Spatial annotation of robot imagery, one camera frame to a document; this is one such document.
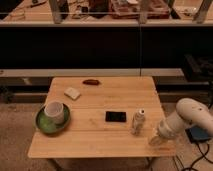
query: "small white box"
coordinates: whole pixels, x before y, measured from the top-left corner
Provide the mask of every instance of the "small white box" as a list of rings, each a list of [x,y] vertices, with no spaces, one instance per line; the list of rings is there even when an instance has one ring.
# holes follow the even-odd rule
[[[64,94],[70,97],[73,100],[76,100],[81,93],[73,87],[69,87],[64,91]]]

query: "green plate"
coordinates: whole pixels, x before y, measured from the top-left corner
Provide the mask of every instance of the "green plate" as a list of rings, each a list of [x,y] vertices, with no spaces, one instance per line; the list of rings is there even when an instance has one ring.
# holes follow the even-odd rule
[[[70,110],[67,105],[64,105],[64,122],[55,124],[44,114],[45,106],[38,112],[36,116],[36,126],[45,134],[54,134],[63,130],[70,121]]]

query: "smartphone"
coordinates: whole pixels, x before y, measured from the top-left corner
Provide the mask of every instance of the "smartphone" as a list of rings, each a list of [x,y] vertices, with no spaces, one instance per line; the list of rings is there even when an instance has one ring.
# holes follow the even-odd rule
[[[126,112],[106,111],[106,122],[126,122]]]

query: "white container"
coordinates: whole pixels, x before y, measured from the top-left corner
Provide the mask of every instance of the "white container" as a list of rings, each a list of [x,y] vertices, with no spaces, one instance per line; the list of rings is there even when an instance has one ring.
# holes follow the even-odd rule
[[[55,124],[64,122],[64,105],[63,103],[53,101],[47,104],[44,108],[45,115],[50,118]]]
[[[140,130],[144,121],[145,121],[144,110],[140,109],[137,113],[135,113],[132,119],[131,133],[133,135],[138,136],[140,134]]]

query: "white cup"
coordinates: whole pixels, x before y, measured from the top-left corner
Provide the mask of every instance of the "white cup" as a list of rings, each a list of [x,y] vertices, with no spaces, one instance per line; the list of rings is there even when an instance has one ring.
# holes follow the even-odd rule
[[[45,115],[55,124],[64,122],[64,106],[63,103],[54,101],[47,104],[44,108]]]

